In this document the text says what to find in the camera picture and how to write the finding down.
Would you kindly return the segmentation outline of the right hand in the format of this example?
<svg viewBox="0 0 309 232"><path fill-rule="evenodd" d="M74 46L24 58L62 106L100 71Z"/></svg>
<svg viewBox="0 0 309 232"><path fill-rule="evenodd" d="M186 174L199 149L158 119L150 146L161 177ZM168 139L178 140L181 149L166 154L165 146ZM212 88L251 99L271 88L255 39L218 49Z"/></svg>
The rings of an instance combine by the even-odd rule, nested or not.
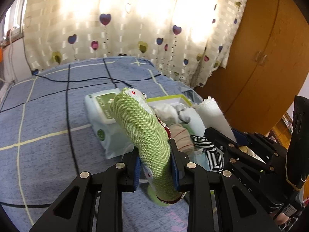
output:
<svg viewBox="0 0 309 232"><path fill-rule="evenodd" d="M286 216L284 213L280 213L274 221L279 226L279 225L285 224L289 220L290 218L288 216Z"/></svg>

